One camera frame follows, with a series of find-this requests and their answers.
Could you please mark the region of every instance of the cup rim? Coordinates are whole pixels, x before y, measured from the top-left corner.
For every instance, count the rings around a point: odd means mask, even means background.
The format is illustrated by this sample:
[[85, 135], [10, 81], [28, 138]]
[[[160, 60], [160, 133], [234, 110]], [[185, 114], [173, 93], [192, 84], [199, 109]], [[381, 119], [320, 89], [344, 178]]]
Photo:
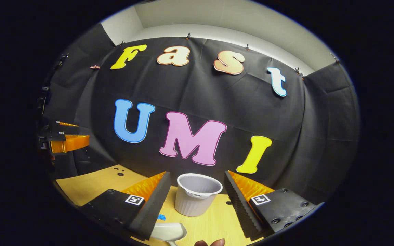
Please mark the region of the cup rim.
[[[216, 183], [218, 183], [220, 185], [220, 189], [217, 190], [216, 192], [212, 192], [212, 193], [200, 193], [200, 192], [196, 192], [196, 191], [190, 190], [190, 189], [184, 187], [180, 183], [180, 178], [187, 177], [187, 176], [197, 176], [197, 177], [210, 179], [210, 180], [215, 181]], [[209, 176], [206, 176], [206, 175], [203, 175], [203, 174], [198, 174], [198, 173], [184, 173], [184, 174], [179, 175], [179, 177], [177, 177], [177, 184], [181, 188], [183, 188], [186, 192], [191, 193], [191, 194], [195, 194], [195, 195], [200, 195], [200, 196], [211, 196], [211, 195], [214, 195], [214, 194], [218, 194], [218, 193], [220, 193], [223, 190], [223, 185], [220, 183], [220, 181], [218, 181], [217, 179], [214, 179], [212, 177], [209, 177]]]

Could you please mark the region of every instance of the hand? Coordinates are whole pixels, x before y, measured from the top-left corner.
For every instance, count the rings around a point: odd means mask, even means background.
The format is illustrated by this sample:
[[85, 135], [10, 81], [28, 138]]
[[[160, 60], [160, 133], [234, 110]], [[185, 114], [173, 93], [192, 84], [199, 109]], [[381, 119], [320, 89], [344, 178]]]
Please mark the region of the hand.
[[[225, 240], [224, 240], [224, 238], [223, 238], [223, 239], [219, 239], [219, 240], [217, 240], [217, 241], [211, 243], [210, 246], [224, 246], [224, 244], [225, 244]], [[208, 246], [208, 244], [207, 244], [205, 241], [200, 240], [200, 241], [197, 241], [197, 242], [194, 244], [194, 246]]]

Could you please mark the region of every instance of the yellow letter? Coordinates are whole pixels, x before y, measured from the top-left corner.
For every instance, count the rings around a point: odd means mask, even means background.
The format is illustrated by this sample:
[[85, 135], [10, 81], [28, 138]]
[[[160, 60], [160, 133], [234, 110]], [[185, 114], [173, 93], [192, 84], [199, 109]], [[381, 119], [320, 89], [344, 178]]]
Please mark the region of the yellow letter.
[[250, 142], [252, 142], [252, 148], [244, 163], [236, 168], [238, 173], [256, 173], [259, 160], [267, 147], [272, 144], [272, 140], [263, 136], [253, 136]]
[[246, 59], [240, 53], [230, 50], [223, 50], [217, 55], [218, 60], [214, 61], [214, 68], [217, 71], [237, 75], [242, 73], [244, 67], [241, 62]]
[[125, 67], [126, 59], [127, 61], [131, 61], [133, 58], [135, 58], [136, 54], [138, 54], [138, 50], [144, 51], [146, 48], [147, 45], [138, 45], [125, 48], [122, 55], [119, 57], [116, 63], [110, 67], [110, 69], [120, 69]]
[[173, 46], [168, 47], [164, 50], [164, 53], [158, 57], [158, 63], [162, 65], [173, 64], [174, 66], [183, 66], [188, 64], [189, 60], [189, 48], [184, 46]]

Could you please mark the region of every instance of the white ceiling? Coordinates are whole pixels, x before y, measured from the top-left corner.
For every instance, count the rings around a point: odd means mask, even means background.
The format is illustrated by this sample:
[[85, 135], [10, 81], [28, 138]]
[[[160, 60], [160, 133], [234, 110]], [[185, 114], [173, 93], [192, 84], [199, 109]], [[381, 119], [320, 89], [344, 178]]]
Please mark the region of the white ceiling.
[[136, 5], [135, 9], [144, 28], [170, 24], [219, 26], [273, 43], [313, 70], [335, 61], [331, 50], [314, 34], [286, 16], [249, 0], [157, 0]]

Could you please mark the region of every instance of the black backdrop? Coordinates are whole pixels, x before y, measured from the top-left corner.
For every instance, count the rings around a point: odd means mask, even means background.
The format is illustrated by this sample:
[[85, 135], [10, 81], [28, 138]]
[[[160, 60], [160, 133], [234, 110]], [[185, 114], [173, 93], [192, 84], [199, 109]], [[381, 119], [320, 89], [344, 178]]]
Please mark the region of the black backdrop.
[[[273, 189], [292, 189], [318, 204], [332, 194], [352, 163], [359, 132], [358, 102], [341, 64], [332, 64], [302, 80], [293, 68], [271, 57], [216, 40], [168, 37], [116, 48], [110, 43], [98, 24], [65, 50], [70, 55], [51, 80], [52, 98], [44, 115], [79, 125], [92, 142], [85, 150], [57, 157], [56, 178], [122, 164], [145, 176], [169, 171], [173, 185], [183, 173], [200, 173], [222, 181], [224, 171], [235, 171], [244, 162], [251, 148], [250, 138], [258, 135], [273, 143], [264, 152], [258, 171], [242, 175]], [[143, 44], [147, 49], [138, 52], [124, 68], [110, 69], [126, 47]], [[187, 65], [156, 62], [171, 46], [191, 50]], [[214, 69], [213, 62], [222, 50], [244, 55], [241, 74], [233, 76]], [[91, 70], [93, 64], [101, 69]], [[267, 67], [276, 67], [285, 76], [286, 97], [273, 91]], [[142, 142], [128, 143], [116, 135], [113, 125], [118, 99], [133, 103], [127, 117], [130, 132], [136, 131], [138, 103], [156, 107]], [[171, 158], [159, 153], [169, 125], [165, 114], [170, 111], [186, 114], [194, 134], [208, 120], [227, 125], [217, 145], [216, 165], [199, 165], [191, 157]], [[88, 150], [92, 157], [83, 158], [82, 153]]]
[[[363, 121], [354, 164], [336, 193], [314, 218], [268, 244], [394, 245], [394, 3], [263, 3], [337, 53], [354, 81]], [[0, 242], [122, 245], [50, 184], [36, 152], [34, 111], [53, 58], [127, 4], [0, 4]]]

